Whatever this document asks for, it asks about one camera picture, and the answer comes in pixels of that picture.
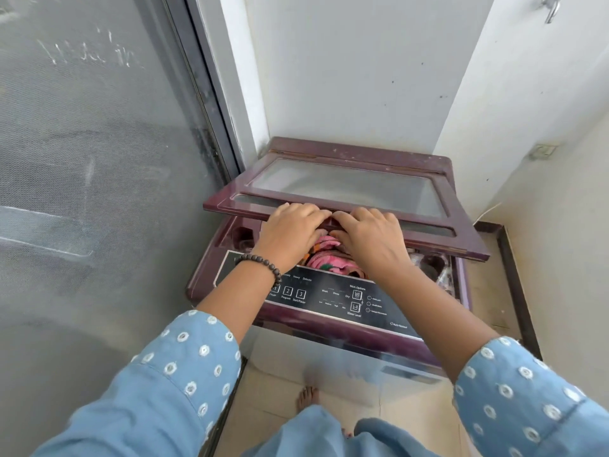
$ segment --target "washing machine lid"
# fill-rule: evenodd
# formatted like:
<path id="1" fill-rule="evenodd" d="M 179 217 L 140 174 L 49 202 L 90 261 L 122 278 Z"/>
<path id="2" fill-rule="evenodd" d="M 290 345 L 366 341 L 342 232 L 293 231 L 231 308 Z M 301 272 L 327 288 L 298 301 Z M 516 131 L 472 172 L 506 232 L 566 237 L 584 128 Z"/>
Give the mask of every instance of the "washing machine lid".
<path id="1" fill-rule="evenodd" d="M 274 137 L 262 159 L 203 206 L 266 221 L 285 202 L 331 211 L 375 207 L 398 217 L 410 247 L 480 261 L 490 256 L 457 199 L 446 157 Z M 340 225 L 330 219 L 324 228 Z"/>

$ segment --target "mesh screen door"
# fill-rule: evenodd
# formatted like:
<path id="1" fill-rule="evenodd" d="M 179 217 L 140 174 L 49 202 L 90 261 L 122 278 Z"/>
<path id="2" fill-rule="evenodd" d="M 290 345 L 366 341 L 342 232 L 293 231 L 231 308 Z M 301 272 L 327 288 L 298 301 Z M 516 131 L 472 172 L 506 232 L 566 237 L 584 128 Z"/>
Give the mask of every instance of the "mesh screen door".
<path id="1" fill-rule="evenodd" d="M 26 456 L 189 305 L 219 223 L 162 0 L 0 0 L 0 448 Z"/>

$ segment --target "laundry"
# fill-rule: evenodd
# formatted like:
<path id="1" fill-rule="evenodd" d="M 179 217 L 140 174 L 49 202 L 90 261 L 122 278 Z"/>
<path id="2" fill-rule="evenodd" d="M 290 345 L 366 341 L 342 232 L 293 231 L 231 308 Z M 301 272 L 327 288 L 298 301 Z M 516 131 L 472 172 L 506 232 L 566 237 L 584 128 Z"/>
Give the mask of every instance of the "laundry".
<path id="1" fill-rule="evenodd" d="M 320 237 L 300 264 L 308 268 L 367 279 L 366 273 L 347 253 L 345 246 L 332 236 Z"/>

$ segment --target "beaded bracelet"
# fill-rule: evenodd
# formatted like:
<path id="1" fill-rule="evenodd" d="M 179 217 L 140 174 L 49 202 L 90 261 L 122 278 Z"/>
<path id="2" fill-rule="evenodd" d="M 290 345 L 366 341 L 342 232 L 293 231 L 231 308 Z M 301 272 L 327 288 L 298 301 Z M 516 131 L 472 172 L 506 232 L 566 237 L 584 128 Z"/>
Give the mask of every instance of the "beaded bracelet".
<path id="1" fill-rule="evenodd" d="M 273 272 L 273 275 L 275 276 L 275 285 L 281 283 L 281 272 L 269 260 L 265 260 L 262 256 L 252 255 L 251 253 L 248 253 L 246 255 L 241 255 L 239 258 L 236 258 L 234 261 L 234 265 L 237 266 L 241 261 L 245 260 L 256 261 L 260 264 L 263 264 Z"/>

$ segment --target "maroon washing machine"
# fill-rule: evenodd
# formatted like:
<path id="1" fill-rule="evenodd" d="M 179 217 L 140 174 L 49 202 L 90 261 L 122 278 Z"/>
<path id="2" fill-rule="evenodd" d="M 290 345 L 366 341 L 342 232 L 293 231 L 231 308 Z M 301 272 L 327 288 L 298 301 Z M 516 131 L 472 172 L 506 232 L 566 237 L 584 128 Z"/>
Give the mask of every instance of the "maroon washing machine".
<path id="1" fill-rule="evenodd" d="M 485 261 L 489 253 L 457 199 L 450 159 L 285 137 L 274 137 L 262 159 L 205 203 L 227 217 L 188 284 L 193 304 L 251 250 L 262 222 L 285 202 L 391 211 L 415 264 L 470 308 L 463 259 Z M 340 226 L 330 219 L 324 228 Z M 263 372 L 369 405 L 446 380 L 374 282 L 306 266 L 273 287 L 241 351 Z"/>

